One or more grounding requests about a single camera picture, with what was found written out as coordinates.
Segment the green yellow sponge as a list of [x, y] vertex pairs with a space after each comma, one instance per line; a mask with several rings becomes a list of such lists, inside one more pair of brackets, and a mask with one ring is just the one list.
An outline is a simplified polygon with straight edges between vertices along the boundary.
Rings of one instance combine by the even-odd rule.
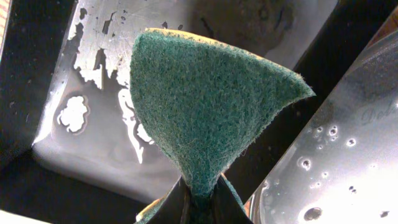
[[281, 110], [314, 94], [288, 68], [180, 30], [138, 35], [130, 74], [138, 119], [191, 191], [191, 223], [211, 222], [220, 175]]

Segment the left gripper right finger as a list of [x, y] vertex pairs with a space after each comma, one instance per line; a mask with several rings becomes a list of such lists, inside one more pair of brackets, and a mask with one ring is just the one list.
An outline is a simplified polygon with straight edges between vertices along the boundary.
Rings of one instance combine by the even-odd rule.
[[215, 224], [252, 224], [222, 175], [212, 195], [212, 216]]

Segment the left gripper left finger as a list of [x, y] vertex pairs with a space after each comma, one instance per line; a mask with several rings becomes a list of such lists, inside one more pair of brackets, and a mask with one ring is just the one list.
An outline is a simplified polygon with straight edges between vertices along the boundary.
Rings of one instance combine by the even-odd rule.
[[149, 224], [186, 224], [189, 221], [190, 190], [181, 177], [167, 194]]

